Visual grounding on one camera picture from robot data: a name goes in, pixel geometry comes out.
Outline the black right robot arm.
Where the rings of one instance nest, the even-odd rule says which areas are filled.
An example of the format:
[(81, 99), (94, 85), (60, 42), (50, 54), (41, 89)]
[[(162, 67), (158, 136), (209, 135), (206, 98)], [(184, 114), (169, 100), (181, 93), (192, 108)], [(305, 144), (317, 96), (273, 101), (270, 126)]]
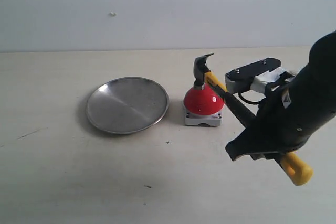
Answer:
[(221, 97), (244, 126), (225, 147), (230, 158), (279, 159), (335, 117), (335, 33), (314, 43), (297, 74), (266, 58), (226, 73), (225, 82)]

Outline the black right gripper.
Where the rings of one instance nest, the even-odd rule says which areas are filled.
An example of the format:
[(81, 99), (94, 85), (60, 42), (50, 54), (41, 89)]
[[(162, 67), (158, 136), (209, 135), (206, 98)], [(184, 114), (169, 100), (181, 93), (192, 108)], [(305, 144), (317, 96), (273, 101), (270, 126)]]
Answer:
[(303, 147), (315, 132), (314, 110), (313, 83), (291, 82), (275, 90), (253, 127), (244, 129), (225, 150), (232, 161), (247, 155), (254, 161), (279, 161), (280, 153)]

